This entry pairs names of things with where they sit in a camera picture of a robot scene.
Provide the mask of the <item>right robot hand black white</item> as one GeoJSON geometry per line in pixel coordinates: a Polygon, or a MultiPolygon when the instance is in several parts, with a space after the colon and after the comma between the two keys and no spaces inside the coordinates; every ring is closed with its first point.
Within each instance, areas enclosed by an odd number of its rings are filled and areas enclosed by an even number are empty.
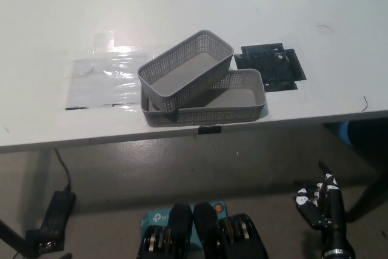
{"type": "Polygon", "coordinates": [[[318,162],[324,174],[322,181],[301,180],[293,197],[295,206],[307,224],[321,234],[321,258],[355,258],[347,239],[347,221],[342,191],[335,175],[318,162]]]}

